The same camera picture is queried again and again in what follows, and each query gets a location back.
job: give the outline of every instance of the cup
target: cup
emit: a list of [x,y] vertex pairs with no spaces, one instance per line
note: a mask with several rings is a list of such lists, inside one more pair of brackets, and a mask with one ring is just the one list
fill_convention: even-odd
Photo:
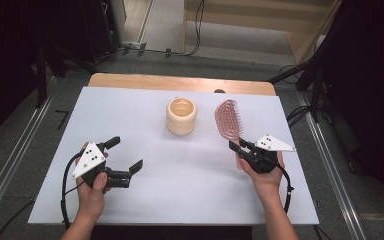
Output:
[[173,134],[184,136],[193,131],[197,109],[190,99],[176,97],[167,104],[166,126]]

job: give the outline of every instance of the floor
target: floor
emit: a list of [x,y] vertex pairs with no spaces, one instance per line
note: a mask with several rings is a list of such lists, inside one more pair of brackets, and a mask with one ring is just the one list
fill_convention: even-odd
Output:
[[[180,51],[179,7],[182,7],[182,3],[183,1],[176,0],[152,1],[142,39],[131,41],[146,42],[147,49],[164,51],[171,48]],[[193,27],[193,23],[188,24],[187,50],[195,45]],[[98,69],[111,73],[261,81],[275,76],[282,70],[282,66],[293,64],[295,62],[282,32],[203,24],[201,48],[196,58],[166,59],[158,54],[147,54],[139,58],[132,54],[119,54],[108,58]],[[89,78],[90,75],[82,69],[72,69],[65,79],[52,80],[57,82],[53,100],[49,102],[42,122],[34,129],[34,137],[27,139],[29,147],[23,150],[21,156],[17,156],[20,157],[20,162],[14,166],[17,171],[9,176],[11,181],[4,186],[7,190],[0,196],[0,228],[40,189],[66,124],[57,130],[64,117],[58,111],[70,111],[74,107],[81,88],[87,85]],[[294,82],[296,79],[292,76],[286,81]],[[302,104],[302,94],[307,97],[311,94],[296,92],[293,85],[286,81],[275,86],[285,115]],[[33,93],[0,128],[0,171],[8,160],[13,159],[12,152],[17,146],[19,136],[35,114],[32,108],[35,99],[36,95]],[[311,132],[311,118],[307,117],[298,122],[291,129],[291,133],[296,146],[306,149],[299,152],[299,156],[321,222],[320,227],[332,239],[384,239],[384,186],[370,176],[355,175],[349,170],[348,156],[334,129],[322,117],[320,119],[318,127],[322,129],[329,153],[360,220],[364,236],[355,238],[350,233],[352,228],[346,221],[347,216],[342,211],[341,199],[333,187],[335,179],[329,177],[326,162],[320,154],[320,146]],[[30,211],[31,208],[14,221],[6,230],[3,239],[57,239],[62,235],[61,226],[26,224]],[[302,239],[327,239],[318,238],[312,226],[296,226],[296,231]],[[264,226],[254,227],[253,239],[264,239],[265,236]]]

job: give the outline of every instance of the human hand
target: human hand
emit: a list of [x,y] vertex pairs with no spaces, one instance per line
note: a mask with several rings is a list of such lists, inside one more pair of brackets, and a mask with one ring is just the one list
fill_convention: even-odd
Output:
[[[277,159],[279,165],[284,168],[282,152],[277,152]],[[244,159],[240,159],[240,164],[243,171],[251,177],[255,191],[262,202],[272,197],[279,197],[279,185],[282,179],[282,171],[279,168],[274,168],[270,173],[258,174]]]
[[105,198],[103,189],[107,184],[107,179],[108,177],[106,173],[99,173],[95,178],[92,188],[87,184],[82,184],[82,177],[78,177],[76,179],[77,185],[80,185],[77,188],[77,194],[79,196],[79,209],[77,211],[76,219],[81,218],[83,220],[88,220],[93,224],[96,223],[104,210]]

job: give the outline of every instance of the white triangular marker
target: white triangular marker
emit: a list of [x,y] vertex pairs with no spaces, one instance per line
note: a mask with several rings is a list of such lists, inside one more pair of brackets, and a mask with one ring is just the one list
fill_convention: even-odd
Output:
[[280,141],[279,139],[267,134],[262,137],[260,140],[255,142],[255,146],[265,149],[267,151],[285,151],[285,152],[295,152],[296,148],[290,146],[287,143]]
[[76,179],[92,168],[98,166],[100,163],[107,160],[99,150],[98,146],[94,142],[89,142],[83,155],[80,157],[80,161],[77,163],[76,168],[71,175],[71,179]]

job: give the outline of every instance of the finger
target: finger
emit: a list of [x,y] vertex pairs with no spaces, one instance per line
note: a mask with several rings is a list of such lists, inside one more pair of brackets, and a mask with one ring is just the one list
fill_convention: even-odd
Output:
[[244,159],[239,159],[239,163],[241,164],[241,167],[242,167],[242,170],[248,174],[249,176],[252,176],[254,174],[256,174],[256,172],[251,168],[251,166],[249,165],[249,163],[247,161],[245,161]]
[[285,168],[285,163],[283,162],[283,155],[281,151],[277,152],[277,160],[279,161],[279,165]]
[[[82,149],[80,149],[80,151],[84,151],[88,144],[89,144],[89,142],[85,142],[85,144],[83,144],[83,147],[82,147]],[[77,163],[79,163],[79,161],[80,161],[80,158],[76,158],[76,165],[77,165]]]
[[107,174],[101,172],[96,176],[95,181],[93,182],[93,189],[102,191],[105,188],[105,185],[107,185]]

